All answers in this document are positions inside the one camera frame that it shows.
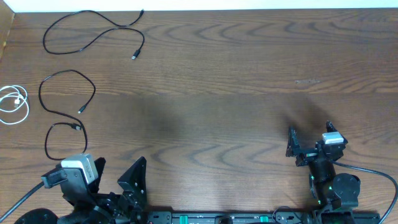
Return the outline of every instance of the black cable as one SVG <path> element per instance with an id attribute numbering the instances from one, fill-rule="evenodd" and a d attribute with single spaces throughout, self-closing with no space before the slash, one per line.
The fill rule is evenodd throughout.
<path id="1" fill-rule="evenodd" d="M 26 201 L 34 192 L 39 190 L 41 187 L 43 187 L 44 183 L 41 181 L 41 183 L 37 184 L 36 187 L 34 187 L 32 190 L 27 192 L 19 201 L 12 206 L 2 217 L 0 217 L 0 223 L 2 223 L 9 215 L 11 215 L 12 212 L 14 212 L 22 203 Z"/>
<path id="2" fill-rule="evenodd" d="M 94 91 L 93 91 L 93 94 L 91 95 L 90 99 L 87 101 L 87 103 L 85 103 L 85 104 L 80 108 L 80 110 L 78 111 L 78 113 L 82 113 L 82 112 L 86 109 L 88 103 L 93 99 L 94 94 L 95 94 L 95 90 L 96 90 L 94 83 L 93 83 L 89 78 L 87 78 L 84 74 L 82 74 L 82 73 L 80 73 L 80 72 L 78 72 L 78 71 L 76 71 L 76 70 L 72 70 L 72 69 L 54 73 L 54 74 L 50 75 L 49 77 L 45 78 L 45 79 L 42 81 L 42 83 L 40 84 L 40 86 L 39 86 L 39 101 L 40 101 L 40 104 L 42 105 L 43 109 L 45 109 L 46 111 L 48 111 L 48 112 L 50 112 L 50 113 L 55 113 L 55 114 L 59 114 L 59 115 L 62 115 L 62 116 L 66 116 L 67 118 L 74 119 L 75 121 L 79 122 L 79 124 L 80 124 L 80 125 L 79 125 L 79 124 L 74 124 L 74 123 L 72 124 L 72 123 L 60 122 L 60 123 L 55 123 L 55 124 L 51 125 L 51 127 L 50 127 L 49 131 L 47 131 L 47 135 L 46 135 L 46 137 L 45 137 L 45 141 L 44 141 L 44 151 L 45 151 L 45 155 L 46 155 L 49 159 L 52 159 L 52 160 L 55 160 L 55 161 L 61 161 L 61 160 L 64 159 L 64 158 L 61 158 L 61 159 L 52 158 L 52 157 L 49 155 L 49 152 L 48 152 L 48 150 L 47 150 L 47 139 L 49 138 L 50 131 L 51 131 L 52 128 L 54 128 L 56 125 L 64 124 L 64 125 L 70 126 L 71 128 L 73 128 L 73 129 L 75 129 L 75 130 L 78 130 L 78 131 L 81 130 L 81 129 L 83 130 L 83 134 L 85 135 L 85 148 L 84 148 L 83 152 L 81 152 L 82 154 L 86 152 L 86 150 L 87 150 L 87 142 L 88 142 L 88 141 L 87 141 L 87 133 L 86 133 L 85 126 L 83 125 L 83 123 L 82 123 L 79 119 L 77 119 L 77 118 L 75 118 L 75 117 L 73 117 L 73 116 L 70 116 L 69 114 L 65 114 L 65 113 L 61 113 L 61 112 L 58 112 L 58 111 L 54 111 L 54 110 L 49 110 L 49 109 L 47 109 L 47 108 L 44 106 L 44 103 L 43 103 L 43 100 L 42 100 L 42 85 L 43 85 L 43 83 L 44 83 L 45 81 L 47 81 L 49 78 L 54 77 L 54 76 L 56 76 L 56 75 L 58 75 L 58 74 L 61 74 L 61 73 L 65 73 L 65 72 L 76 72 L 77 74 L 79 74 L 79 75 L 81 75 L 82 77 L 84 77 L 85 79 L 87 79 L 87 80 L 93 85 L 93 87 L 94 87 Z"/>
<path id="3" fill-rule="evenodd" d="M 298 218 L 298 219 L 300 220 L 298 223 L 294 223 L 294 224 L 300 224 L 300 223 L 303 222 L 303 221 L 301 220 L 301 217 L 299 217 L 289 206 L 280 206 L 280 207 L 278 207 L 278 208 L 272 213 L 272 218 L 275 220 L 276 223 L 281 224 L 280 222 L 278 222 L 278 221 L 276 220 L 276 213 L 277 213 L 277 211 L 280 210 L 281 208 L 287 208 L 287 209 L 289 209 L 290 212 L 292 212 L 292 213 L 294 214 L 294 216 L 296 216 L 296 218 Z"/>
<path id="4" fill-rule="evenodd" d="M 73 50 L 73 51 L 71 51 L 71 52 L 53 52 L 53 51 L 49 50 L 49 49 L 47 48 L 47 46 L 45 45 L 45 37 L 47 36 L 47 33 L 49 32 L 49 30 L 50 30 L 55 24 L 57 24 L 58 22 L 60 22 L 62 19 L 67 18 L 67 17 L 70 17 L 70 16 L 73 16 L 73 15 L 76 15 L 76 14 L 79 14 L 79 13 L 82 13 L 82 12 L 92 12 L 92 13 L 95 13 L 95 14 L 101 16 L 102 18 L 106 19 L 108 22 L 112 23 L 113 25 L 115 25 L 115 26 L 117 26 L 117 27 L 112 28 L 112 29 L 108 29 L 108 30 L 102 32 L 100 35 L 98 35 L 96 38 L 94 38 L 94 40 L 92 40 L 89 44 L 87 44 L 86 46 L 82 47 L 82 48 L 79 49 L 79 50 Z M 125 30 L 133 30 L 133 31 L 135 31 L 135 32 L 138 32 L 138 33 L 142 36 L 142 43 L 141 43 L 141 46 L 136 50 L 136 52 L 135 52 L 134 55 L 132 56 L 132 59 L 136 59 L 136 57 L 138 57 L 139 53 L 141 52 L 142 46 L 144 45 L 145 36 L 144 36 L 144 34 L 143 34 L 141 31 L 139 31 L 139 30 L 137 30 L 137 29 L 133 29 L 133 28 L 127 28 L 127 27 L 129 27 L 129 26 L 135 24 L 135 23 L 142 17 L 143 14 L 144 14 L 144 10 L 141 10 L 141 12 L 139 13 L 139 17 L 138 17 L 134 22 L 132 22 L 132 23 L 130 23 L 130 24 L 126 24 L 126 25 L 120 25 L 120 24 L 117 24 L 117 23 L 113 22 L 112 20 L 108 19 L 107 17 L 105 17 L 104 15 L 102 15 L 102 14 L 96 12 L 96 11 L 92 11 L 92 10 L 83 10 L 83 11 L 73 12 L 73 13 L 71 13 L 71 14 L 69 14 L 69 15 L 66 15 L 66 16 L 61 17 L 59 20 L 55 21 L 49 28 L 47 28 L 47 30 L 45 31 L 45 33 L 44 33 L 44 35 L 43 35 L 43 47 L 44 47 L 44 50 L 45 50 L 46 52 L 50 53 L 50 54 L 55 54 L 55 55 L 73 54 L 73 53 L 81 52 L 81 51 L 85 50 L 88 46 L 90 46 L 94 41 L 96 41 L 96 40 L 97 40 L 99 37 L 101 37 L 103 34 L 109 32 L 109 31 L 112 31 L 112 30 L 125 29 Z"/>
<path id="5" fill-rule="evenodd" d="M 326 158 L 328 158 L 328 159 L 330 160 L 330 162 L 333 163 L 334 165 L 341 166 L 341 167 L 344 167 L 344 168 L 359 170 L 359 171 L 363 171 L 363 172 L 369 172 L 369 173 L 371 173 L 371 174 L 377 174 L 377 175 L 386 177 L 387 179 L 391 180 L 391 182 L 394 184 L 394 187 L 396 188 L 396 193 L 395 193 L 394 199 L 392 200 L 392 202 L 391 202 L 389 208 L 387 209 L 387 211 L 385 212 L 385 214 L 381 217 L 381 219 L 380 219 L 380 221 L 379 221 L 379 223 L 378 223 L 378 224 L 382 224 L 383 221 L 387 218 L 387 216 L 391 213 L 392 208 L 394 208 L 394 205 L 395 205 L 396 202 L 397 202 L 397 198 L 398 198 L 398 195 L 397 195 L 397 192 L 398 192 L 398 184 L 397 184 L 396 180 L 394 180 L 394 178 L 392 178 L 390 175 L 385 174 L 385 173 L 380 172 L 380 171 L 371 170 L 371 169 L 365 169 L 365 168 L 362 168 L 362 167 L 356 167 L 356 166 L 351 166 L 351 165 L 347 165 L 347 164 L 342 164 L 342 163 L 336 162 L 336 161 L 334 161 L 333 159 L 330 159 L 330 158 L 326 155 L 326 153 L 324 153 L 324 154 L 325 154 Z"/>

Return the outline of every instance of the cable connector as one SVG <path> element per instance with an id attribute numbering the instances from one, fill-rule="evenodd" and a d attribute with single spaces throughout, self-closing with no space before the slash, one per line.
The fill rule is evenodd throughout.
<path id="1" fill-rule="evenodd" d="M 86 109 L 87 105 L 83 105 L 77 113 L 82 113 Z"/>
<path id="2" fill-rule="evenodd" d="M 136 53 L 134 53 L 134 55 L 132 55 L 131 59 L 135 60 L 140 53 L 141 53 L 141 49 L 136 50 Z"/>
<path id="3" fill-rule="evenodd" d="M 74 130 L 77 130 L 77 131 L 80 131 L 80 130 L 81 130 L 81 126 L 80 126 L 79 124 L 73 123 L 70 127 L 71 127 L 72 129 L 74 129 Z"/>
<path id="4" fill-rule="evenodd" d="M 21 103 L 21 100 L 19 98 L 17 98 L 16 100 L 14 100 L 14 107 L 18 108 L 20 103 Z"/>

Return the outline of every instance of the wooden table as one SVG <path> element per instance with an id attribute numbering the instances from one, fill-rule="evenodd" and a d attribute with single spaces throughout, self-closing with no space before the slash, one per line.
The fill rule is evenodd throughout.
<path id="1" fill-rule="evenodd" d="M 147 159 L 150 205 L 174 210 L 267 211 L 315 205 L 308 167 L 285 157 L 287 128 L 303 142 L 321 138 L 330 119 L 348 139 L 340 160 L 398 178 L 398 11 L 270 10 L 146 12 L 133 28 L 106 34 L 78 54 L 50 55 L 46 28 L 66 13 L 16 14 L 2 62 L 1 85 L 30 94 L 31 113 L 0 126 L 0 209 L 4 213 L 54 168 L 44 154 L 48 128 L 70 121 L 40 106 L 40 82 L 50 109 L 80 118 L 87 152 L 107 160 L 100 192 L 121 193 L 118 177 Z M 106 12 L 119 23 L 138 12 Z M 52 50 L 79 49 L 109 23 L 94 14 L 61 22 L 48 36 Z M 81 132 L 57 127 L 49 150 L 79 153 Z M 336 168 L 361 179 L 358 210 L 383 214 L 394 195 L 386 178 Z M 6 223 L 45 207 L 71 212 L 59 187 L 40 189 Z M 395 208 L 386 223 L 396 223 Z"/>

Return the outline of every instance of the green connector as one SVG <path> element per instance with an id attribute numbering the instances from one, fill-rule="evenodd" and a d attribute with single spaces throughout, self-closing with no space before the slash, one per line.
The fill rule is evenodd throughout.
<path id="1" fill-rule="evenodd" d="M 188 224 L 188 215 L 180 216 L 180 224 Z"/>
<path id="2" fill-rule="evenodd" d="M 260 217 L 260 222 L 268 222 L 268 216 Z"/>

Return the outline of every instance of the white cable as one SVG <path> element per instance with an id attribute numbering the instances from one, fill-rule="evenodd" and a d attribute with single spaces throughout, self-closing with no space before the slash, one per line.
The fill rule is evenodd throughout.
<path id="1" fill-rule="evenodd" d="M 8 88 L 13 88 L 13 89 L 15 89 L 15 91 L 12 92 L 12 93 L 8 93 L 8 94 L 6 94 L 5 96 L 2 96 L 2 97 L 0 98 L 0 103 L 2 102 L 2 100 L 6 99 L 6 98 L 16 98 L 15 102 L 16 102 L 16 104 L 18 104 L 18 107 L 15 108 L 15 109 L 13 109 L 13 110 L 4 110 L 4 109 L 1 109 L 1 108 L 0 108 L 0 111 L 5 112 L 5 113 L 13 113 L 13 112 L 19 110 L 23 105 L 26 105 L 26 115 L 25 115 L 25 117 L 22 118 L 20 121 L 13 122 L 13 123 L 5 122 L 5 121 L 3 121 L 2 119 L 0 119 L 0 121 L 1 121 L 3 124 L 8 124 L 8 125 L 18 124 L 18 123 L 23 122 L 23 121 L 27 118 L 27 116 L 29 115 L 29 104 L 28 104 L 28 102 L 27 102 L 27 91 L 26 91 L 26 89 L 25 89 L 24 87 L 22 87 L 22 86 L 19 86 L 19 85 L 12 85 L 12 86 L 4 86 L 4 87 L 2 87 L 2 88 L 0 89 L 0 92 L 2 92 L 2 91 L 5 90 L 5 89 L 8 89 Z M 25 92 L 25 96 L 21 94 L 21 92 L 19 91 L 18 88 L 22 89 L 22 90 Z"/>

